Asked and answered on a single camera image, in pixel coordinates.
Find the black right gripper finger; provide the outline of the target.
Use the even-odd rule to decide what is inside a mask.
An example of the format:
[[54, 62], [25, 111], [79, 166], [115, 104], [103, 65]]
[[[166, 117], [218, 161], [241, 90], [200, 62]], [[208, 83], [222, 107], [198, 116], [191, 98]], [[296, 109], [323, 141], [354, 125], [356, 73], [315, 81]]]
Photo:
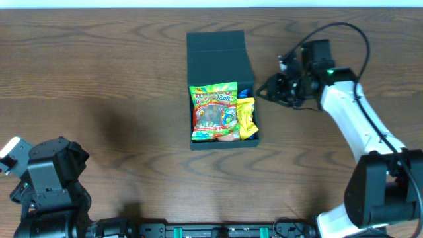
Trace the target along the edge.
[[283, 56], [278, 56], [280, 69], [282, 73], [288, 78], [296, 78], [301, 76], [301, 64], [297, 60], [295, 52], [286, 53]]
[[285, 75], [276, 73], [269, 77], [267, 81], [256, 90], [256, 95], [267, 101], [282, 100], [281, 86], [285, 81]]

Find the green Haribo gummy bag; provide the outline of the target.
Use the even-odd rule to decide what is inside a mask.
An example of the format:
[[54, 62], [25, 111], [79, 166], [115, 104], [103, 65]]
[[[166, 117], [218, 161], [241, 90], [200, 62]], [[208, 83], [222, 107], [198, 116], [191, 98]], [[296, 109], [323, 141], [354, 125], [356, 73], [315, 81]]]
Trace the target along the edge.
[[193, 103], [192, 141], [209, 141], [239, 130], [237, 82], [189, 86]]

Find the black gift box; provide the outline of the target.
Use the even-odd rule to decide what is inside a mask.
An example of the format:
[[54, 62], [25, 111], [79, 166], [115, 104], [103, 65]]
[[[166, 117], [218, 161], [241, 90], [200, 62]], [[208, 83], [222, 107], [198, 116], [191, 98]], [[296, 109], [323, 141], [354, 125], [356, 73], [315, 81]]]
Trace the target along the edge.
[[[256, 147], [260, 143], [254, 99], [254, 75], [242, 30], [191, 32], [186, 35], [188, 94], [189, 86], [237, 82], [239, 141], [192, 141], [192, 150]], [[193, 103], [190, 101], [191, 135]]]

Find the red Pringles can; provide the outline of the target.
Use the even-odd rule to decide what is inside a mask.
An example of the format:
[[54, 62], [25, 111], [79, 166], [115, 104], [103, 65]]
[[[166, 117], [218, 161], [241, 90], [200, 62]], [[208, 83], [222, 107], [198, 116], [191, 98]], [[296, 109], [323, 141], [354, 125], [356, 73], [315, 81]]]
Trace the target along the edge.
[[226, 136], [221, 136], [217, 138], [217, 141], [222, 141], [222, 142], [239, 141], [239, 140], [240, 140], [240, 135], [238, 131], [231, 132], [230, 134]]

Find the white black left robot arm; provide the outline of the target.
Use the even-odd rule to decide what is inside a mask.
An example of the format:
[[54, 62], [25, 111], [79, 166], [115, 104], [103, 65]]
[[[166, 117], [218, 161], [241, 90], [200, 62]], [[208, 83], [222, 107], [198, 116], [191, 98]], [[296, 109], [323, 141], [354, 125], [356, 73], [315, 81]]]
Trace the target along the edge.
[[64, 137], [32, 146], [13, 137], [1, 150], [1, 171], [20, 182], [10, 194], [21, 206], [15, 237], [137, 237], [127, 218], [92, 221], [91, 196], [79, 182], [89, 154]]

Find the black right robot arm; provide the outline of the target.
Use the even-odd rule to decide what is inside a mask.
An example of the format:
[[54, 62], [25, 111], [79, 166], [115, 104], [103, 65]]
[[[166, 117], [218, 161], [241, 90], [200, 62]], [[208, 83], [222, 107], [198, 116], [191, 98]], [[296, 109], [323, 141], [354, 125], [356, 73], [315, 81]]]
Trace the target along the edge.
[[258, 90], [258, 96], [301, 110], [315, 99], [347, 141], [356, 168], [338, 207], [316, 217], [320, 237], [352, 237], [373, 233], [403, 221], [422, 230], [422, 150], [410, 150], [382, 123], [368, 103], [359, 78], [347, 67], [336, 67], [328, 53], [291, 52], [279, 57], [281, 72]]

